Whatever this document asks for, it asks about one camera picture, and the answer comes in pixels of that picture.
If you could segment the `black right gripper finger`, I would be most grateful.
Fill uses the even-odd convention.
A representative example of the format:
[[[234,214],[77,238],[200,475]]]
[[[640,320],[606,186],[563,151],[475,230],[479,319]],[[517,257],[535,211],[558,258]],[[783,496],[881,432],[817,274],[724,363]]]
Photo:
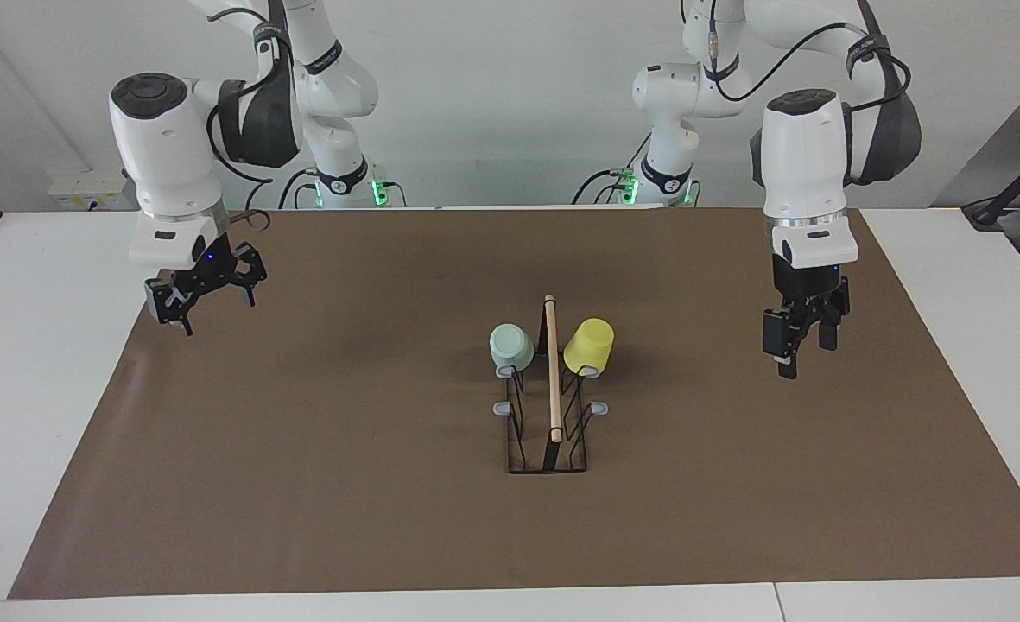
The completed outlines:
[[[193,335],[188,315],[195,303],[194,294],[183,294],[170,278],[147,279],[145,294],[147,309],[159,323],[178,324],[186,335]]]
[[[256,306],[254,289],[268,278],[263,259],[252,244],[239,244],[231,252],[232,264],[225,273],[225,284],[240,288],[250,308]]]

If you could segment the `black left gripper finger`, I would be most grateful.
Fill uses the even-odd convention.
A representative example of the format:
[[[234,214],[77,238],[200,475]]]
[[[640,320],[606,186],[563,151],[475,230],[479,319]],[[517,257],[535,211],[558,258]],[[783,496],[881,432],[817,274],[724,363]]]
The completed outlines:
[[[808,331],[802,311],[797,306],[763,311],[763,353],[774,359],[781,378],[798,377],[797,351]]]
[[[849,281],[842,281],[819,301],[819,346],[822,350],[837,351],[842,320],[852,312]]]

